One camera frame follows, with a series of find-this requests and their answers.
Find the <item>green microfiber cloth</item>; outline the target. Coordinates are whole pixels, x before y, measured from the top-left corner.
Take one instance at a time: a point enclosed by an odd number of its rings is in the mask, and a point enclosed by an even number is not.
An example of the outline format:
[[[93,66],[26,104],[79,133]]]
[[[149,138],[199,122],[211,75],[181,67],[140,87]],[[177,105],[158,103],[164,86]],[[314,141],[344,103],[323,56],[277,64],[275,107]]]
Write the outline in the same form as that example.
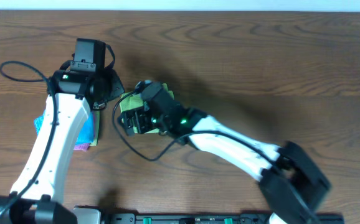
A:
[[[118,122],[124,128],[127,136],[135,134],[153,134],[159,133],[158,128],[153,129],[156,119],[152,119],[147,112],[144,111],[144,102],[140,94],[126,97],[121,96],[119,104],[121,114]]]

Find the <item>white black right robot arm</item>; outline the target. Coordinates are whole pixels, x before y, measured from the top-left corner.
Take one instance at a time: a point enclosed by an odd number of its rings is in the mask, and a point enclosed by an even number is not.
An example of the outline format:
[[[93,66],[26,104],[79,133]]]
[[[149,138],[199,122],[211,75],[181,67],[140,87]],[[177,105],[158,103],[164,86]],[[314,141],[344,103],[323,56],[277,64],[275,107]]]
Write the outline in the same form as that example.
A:
[[[294,142],[280,147],[254,140],[216,120],[213,116],[183,107],[139,107],[113,118],[116,131],[145,134],[153,129],[173,139],[216,155],[246,172],[258,183],[272,221],[319,223],[316,209],[331,188],[329,180],[310,156]]]

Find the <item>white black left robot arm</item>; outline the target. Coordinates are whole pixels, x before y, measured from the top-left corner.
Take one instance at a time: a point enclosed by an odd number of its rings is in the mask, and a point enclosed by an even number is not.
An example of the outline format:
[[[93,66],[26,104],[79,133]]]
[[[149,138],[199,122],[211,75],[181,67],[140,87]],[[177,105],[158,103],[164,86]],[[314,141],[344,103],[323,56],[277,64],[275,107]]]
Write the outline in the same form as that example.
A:
[[[57,70],[46,78],[44,120],[31,154],[8,196],[0,195],[0,223],[77,223],[62,205],[78,135],[96,105],[123,92],[116,71]]]

